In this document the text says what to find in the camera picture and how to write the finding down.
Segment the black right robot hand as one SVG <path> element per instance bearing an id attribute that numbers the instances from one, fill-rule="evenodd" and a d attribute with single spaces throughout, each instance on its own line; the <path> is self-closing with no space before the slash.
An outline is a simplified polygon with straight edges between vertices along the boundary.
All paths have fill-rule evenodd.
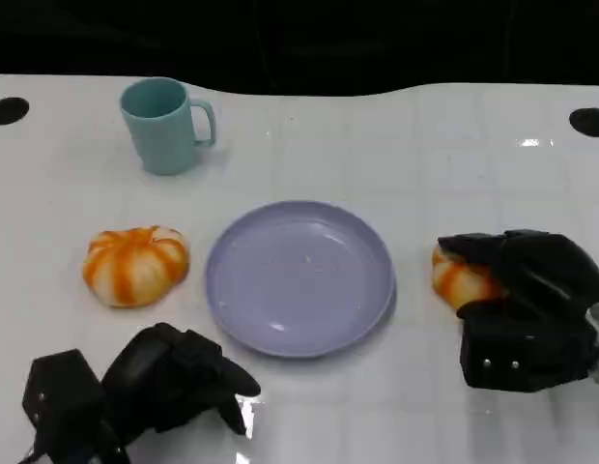
<path id="1" fill-rule="evenodd" d="M 577 320 L 599 303 L 599 267 L 574 241 L 531 229 L 437 239 L 441 251 L 480 272 L 505 299 L 540 318 Z"/>

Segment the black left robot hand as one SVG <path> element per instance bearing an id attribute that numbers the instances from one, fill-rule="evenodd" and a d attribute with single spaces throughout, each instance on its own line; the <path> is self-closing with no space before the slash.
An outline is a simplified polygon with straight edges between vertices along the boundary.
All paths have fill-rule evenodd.
<path id="1" fill-rule="evenodd" d="M 226 358 L 220 345 L 167 323 L 140 331 L 109 366 L 101 384 L 110 425 L 126 444 L 149 429 L 163 433 L 210 410 L 244 436 L 237 397 L 261 393 L 258 382 Z"/>

